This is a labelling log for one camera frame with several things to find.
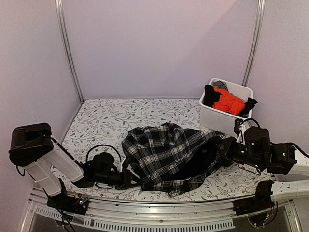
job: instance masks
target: floral tablecloth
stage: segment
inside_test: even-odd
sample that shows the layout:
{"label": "floral tablecloth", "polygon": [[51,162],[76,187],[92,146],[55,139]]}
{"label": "floral tablecloth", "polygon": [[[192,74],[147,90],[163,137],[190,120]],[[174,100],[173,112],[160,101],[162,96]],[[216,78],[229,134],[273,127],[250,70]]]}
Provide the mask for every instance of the floral tablecloth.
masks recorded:
{"label": "floral tablecloth", "polygon": [[[158,126],[165,122],[176,123],[183,128],[201,129],[199,124],[200,106],[193,99],[101,99],[86,100],[69,129],[63,146],[75,157],[84,162],[87,151],[98,144],[113,145],[124,158],[121,141],[127,131],[135,127]],[[114,155],[116,165],[119,158],[106,147],[95,149],[89,159],[103,151]],[[169,197],[163,192],[141,191],[140,187],[127,190],[77,188],[61,172],[52,167],[52,172],[61,177],[68,191],[85,193],[89,196],[134,200],[134,201],[204,201],[252,195],[257,183],[271,176],[262,173],[254,175],[239,169],[233,164],[222,167],[206,178],[199,188],[177,197]]]}

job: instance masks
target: orange-red garment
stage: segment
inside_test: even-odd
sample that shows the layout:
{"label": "orange-red garment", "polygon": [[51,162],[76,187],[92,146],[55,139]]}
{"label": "orange-red garment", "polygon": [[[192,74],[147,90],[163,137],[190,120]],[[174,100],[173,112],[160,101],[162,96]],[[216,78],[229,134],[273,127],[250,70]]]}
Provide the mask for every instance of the orange-red garment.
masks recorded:
{"label": "orange-red garment", "polygon": [[228,91],[221,88],[213,88],[214,91],[220,92],[220,99],[212,106],[214,109],[221,110],[233,115],[238,115],[245,108],[245,103],[242,99],[231,95]]}

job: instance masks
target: clothing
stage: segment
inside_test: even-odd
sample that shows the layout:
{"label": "clothing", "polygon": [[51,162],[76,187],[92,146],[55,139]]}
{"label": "clothing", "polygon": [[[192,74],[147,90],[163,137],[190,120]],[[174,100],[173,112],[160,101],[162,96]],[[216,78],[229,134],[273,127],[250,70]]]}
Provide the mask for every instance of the clothing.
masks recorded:
{"label": "clothing", "polygon": [[[165,123],[158,127],[130,130],[122,141],[122,147],[126,159],[141,178],[142,190],[164,191],[176,196],[198,188],[220,167],[211,142],[221,138],[224,135],[217,131],[183,129],[176,124]],[[194,158],[196,154],[212,157],[199,161],[198,157]],[[198,167],[202,169],[198,174],[193,170],[197,162],[205,162]]]}
{"label": "clothing", "polygon": [[247,102],[245,103],[245,108],[242,111],[240,111],[237,116],[239,117],[246,116],[249,113],[249,111],[255,107],[255,104],[257,103],[258,102],[256,99],[248,98]]}
{"label": "clothing", "polygon": [[242,99],[231,95],[225,89],[213,88],[215,92],[221,93],[218,102],[213,105],[214,109],[221,110],[233,115],[238,115],[245,108],[245,103]]}
{"label": "clothing", "polygon": [[211,85],[205,85],[205,97],[203,104],[212,107],[215,102],[218,102],[221,96],[220,92],[216,92]]}
{"label": "clothing", "polygon": [[225,89],[226,91],[228,91],[227,84],[225,82],[222,82],[222,81],[214,81],[212,83],[212,86],[214,88],[221,88],[221,89]]}

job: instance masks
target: laundry basket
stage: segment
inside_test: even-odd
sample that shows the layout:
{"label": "laundry basket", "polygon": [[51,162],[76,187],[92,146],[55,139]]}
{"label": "laundry basket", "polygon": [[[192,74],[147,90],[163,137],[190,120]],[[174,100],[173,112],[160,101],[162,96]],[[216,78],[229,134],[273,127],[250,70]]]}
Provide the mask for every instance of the laundry basket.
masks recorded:
{"label": "laundry basket", "polygon": [[[214,81],[222,81],[225,82],[228,88],[228,91],[243,99],[245,102],[247,99],[253,98],[253,92],[250,88],[234,84],[232,82],[228,82],[225,80],[213,78],[210,80],[209,84],[212,85]],[[203,93],[202,97],[199,100],[199,104],[201,106],[200,112],[200,124],[202,128],[209,128],[215,131],[221,131],[230,136],[236,137],[234,133],[234,121],[236,118],[241,118],[220,110],[213,109],[211,107],[203,105],[205,93]],[[252,110],[249,111],[248,117],[251,117]]]}

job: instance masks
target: black and white plaid fabric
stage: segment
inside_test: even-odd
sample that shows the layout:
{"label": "black and white plaid fabric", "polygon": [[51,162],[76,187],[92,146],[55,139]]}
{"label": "black and white plaid fabric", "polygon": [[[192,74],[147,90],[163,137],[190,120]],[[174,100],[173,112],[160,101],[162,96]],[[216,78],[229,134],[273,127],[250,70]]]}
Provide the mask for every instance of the black and white plaid fabric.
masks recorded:
{"label": "black and white plaid fabric", "polygon": [[205,171],[185,180],[167,180],[181,170],[210,138],[225,136],[216,131],[183,129],[173,123],[134,128],[122,141],[126,159],[142,180],[143,190],[168,192],[170,196],[194,190],[220,165],[215,161]]}

